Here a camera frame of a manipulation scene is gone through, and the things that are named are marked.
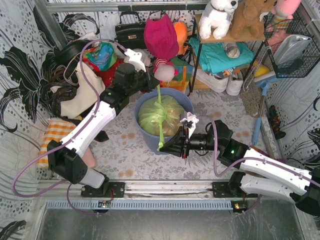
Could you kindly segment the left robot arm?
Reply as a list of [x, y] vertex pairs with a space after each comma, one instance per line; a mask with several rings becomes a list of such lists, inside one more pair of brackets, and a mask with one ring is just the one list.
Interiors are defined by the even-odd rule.
[[86, 165], [86, 149], [100, 131], [111, 122], [137, 92], [151, 92], [160, 82], [150, 75], [144, 63], [120, 64], [112, 83], [80, 124], [60, 142], [47, 145], [48, 168], [72, 184], [81, 184], [90, 197], [102, 197], [109, 190], [109, 178]]

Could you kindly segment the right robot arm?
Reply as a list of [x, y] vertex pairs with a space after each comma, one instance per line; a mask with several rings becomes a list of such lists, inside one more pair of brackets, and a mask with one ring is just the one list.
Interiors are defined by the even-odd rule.
[[206, 133], [193, 133], [195, 123], [182, 121], [177, 133], [160, 152], [186, 158], [190, 151], [213, 151], [213, 168], [221, 163], [235, 171], [227, 191], [235, 197], [263, 195], [286, 200], [312, 216], [320, 215], [320, 170], [301, 169], [272, 159], [232, 138], [233, 131], [221, 120], [211, 122]]

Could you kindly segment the green trash bag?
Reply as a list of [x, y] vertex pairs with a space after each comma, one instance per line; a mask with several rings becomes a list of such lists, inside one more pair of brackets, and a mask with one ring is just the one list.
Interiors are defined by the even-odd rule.
[[181, 126], [185, 109], [171, 95], [161, 94], [156, 87], [156, 96], [144, 101], [138, 110], [138, 125], [148, 134], [158, 137], [157, 151], [165, 144], [166, 137], [172, 137]]

